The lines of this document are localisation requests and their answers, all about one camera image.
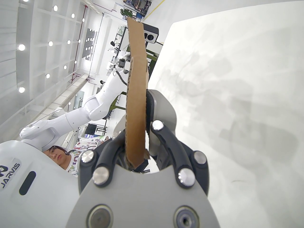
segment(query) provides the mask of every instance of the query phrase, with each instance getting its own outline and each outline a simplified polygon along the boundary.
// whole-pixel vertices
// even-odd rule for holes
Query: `potted plant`
[[[121,13],[122,16],[133,18],[133,13],[129,9],[121,9],[120,13]]]

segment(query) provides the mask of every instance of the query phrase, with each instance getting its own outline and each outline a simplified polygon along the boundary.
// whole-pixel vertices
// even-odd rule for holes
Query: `silver bolt head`
[[[88,150],[88,151],[85,151],[85,152],[81,155],[81,161],[82,161],[83,163],[89,163],[89,162],[92,161],[93,157],[94,157],[94,152]]]
[[[194,159],[198,164],[205,164],[207,162],[206,155],[201,151],[194,152]]]
[[[164,124],[162,121],[160,120],[155,120],[153,123],[152,123],[152,128],[154,130],[162,130],[164,128]]]
[[[94,172],[93,172],[93,182],[96,185],[102,185],[104,184],[110,176],[110,172],[106,167],[98,167]]]
[[[178,179],[184,186],[193,186],[195,183],[194,172],[188,168],[182,168],[178,173]]]

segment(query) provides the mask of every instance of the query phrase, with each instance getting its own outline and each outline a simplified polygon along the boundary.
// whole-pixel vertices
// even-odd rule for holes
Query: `black slot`
[[[31,187],[34,179],[36,177],[36,172],[34,171],[30,171],[29,174],[27,175],[26,179],[24,180],[23,184],[21,185],[20,189],[19,189],[19,193],[20,195],[24,196],[29,188]]]

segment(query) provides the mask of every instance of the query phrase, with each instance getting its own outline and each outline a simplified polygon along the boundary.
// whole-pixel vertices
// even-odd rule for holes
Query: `white table surface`
[[[304,226],[304,1],[173,24],[149,88],[207,155],[223,228]]]

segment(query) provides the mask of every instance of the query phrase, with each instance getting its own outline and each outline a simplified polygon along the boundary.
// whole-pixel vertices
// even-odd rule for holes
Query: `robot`
[[[156,90],[147,90],[146,131],[160,172],[128,168],[125,117],[111,139],[82,153],[78,178],[42,153],[63,134],[107,115],[126,91],[129,53],[117,62],[102,90],[82,108],[34,122],[22,129],[21,141],[0,144],[1,227],[219,228],[207,199],[207,158],[176,138],[175,111]]]

